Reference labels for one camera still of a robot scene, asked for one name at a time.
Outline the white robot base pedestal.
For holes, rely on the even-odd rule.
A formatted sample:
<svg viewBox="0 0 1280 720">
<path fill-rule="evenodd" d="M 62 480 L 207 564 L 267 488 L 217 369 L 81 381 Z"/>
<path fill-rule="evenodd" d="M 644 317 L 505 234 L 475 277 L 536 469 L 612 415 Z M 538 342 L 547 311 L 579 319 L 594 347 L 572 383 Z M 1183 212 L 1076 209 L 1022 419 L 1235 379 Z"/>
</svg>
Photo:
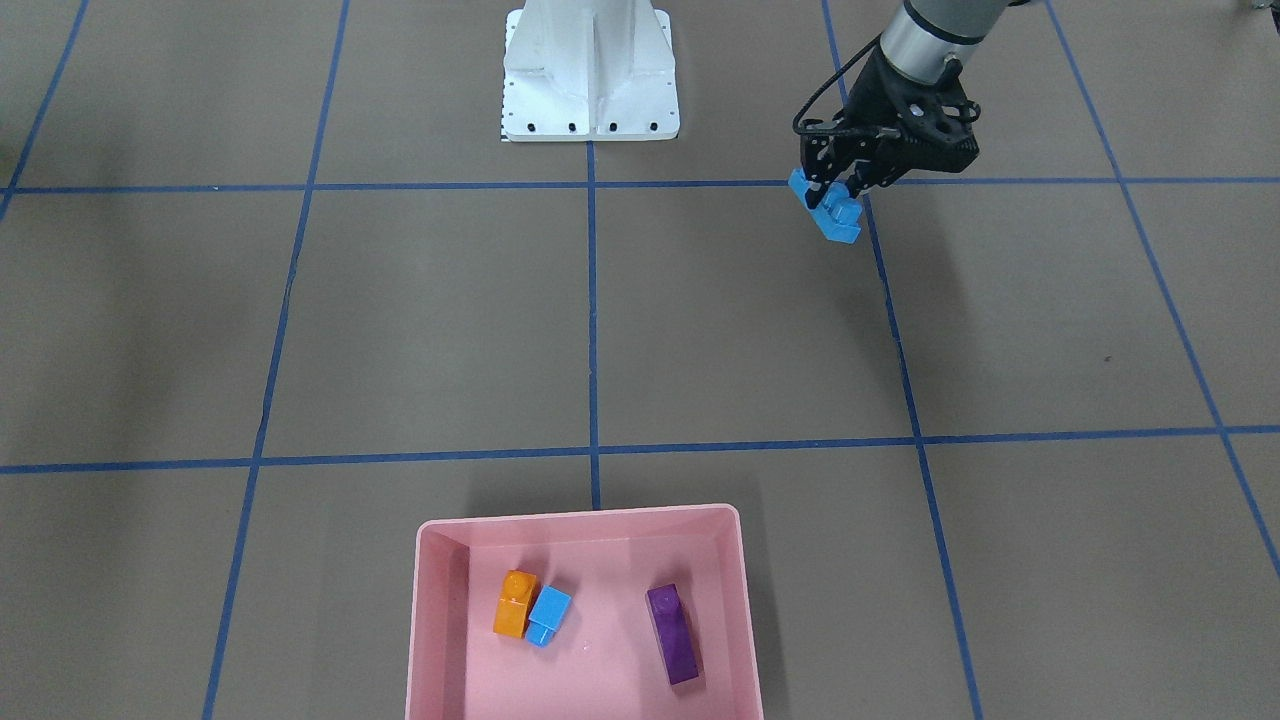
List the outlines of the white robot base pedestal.
<svg viewBox="0 0 1280 720">
<path fill-rule="evenodd" d="M 677 138 L 669 14 L 649 1 L 527 1 L 504 22 L 500 140 Z"/>
</svg>

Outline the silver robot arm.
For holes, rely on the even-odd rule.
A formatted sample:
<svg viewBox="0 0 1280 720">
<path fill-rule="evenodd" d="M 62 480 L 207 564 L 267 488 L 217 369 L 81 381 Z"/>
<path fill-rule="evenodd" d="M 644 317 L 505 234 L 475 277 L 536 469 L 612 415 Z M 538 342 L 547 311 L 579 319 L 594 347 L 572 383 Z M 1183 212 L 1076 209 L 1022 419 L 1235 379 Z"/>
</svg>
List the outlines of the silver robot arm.
<svg viewBox="0 0 1280 720">
<path fill-rule="evenodd" d="M 1006 1 L 902 1 L 886 28 L 794 118 L 801 197 L 815 210 L 844 179 L 855 199 L 911 170 L 957 174 L 980 149 L 980 106 L 961 74 Z"/>
</svg>

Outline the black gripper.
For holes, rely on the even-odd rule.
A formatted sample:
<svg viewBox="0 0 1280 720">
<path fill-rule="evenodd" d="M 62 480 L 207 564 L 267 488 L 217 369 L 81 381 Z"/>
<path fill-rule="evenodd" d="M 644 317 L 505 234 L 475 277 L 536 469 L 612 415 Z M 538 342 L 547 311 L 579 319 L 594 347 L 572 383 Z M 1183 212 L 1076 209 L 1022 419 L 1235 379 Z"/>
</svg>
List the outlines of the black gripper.
<svg viewBox="0 0 1280 720">
<path fill-rule="evenodd" d="M 829 119 L 810 117 L 813 105 L 855 65 L 861 70 L 844 106 Z M 901 74 L 878 47 L 864 47 L 845 61 L 800 109 L 806 208 L 818 208 L 844 176 L 849 197 L 856 200 L 910 170 L 957 174 L 969 168 L 980 154 L 973 129 L 980 105 L 968 97 L 963 69 L 963 61 L 948 55 L 941 77 L 922 83 Z"/>
</svg>

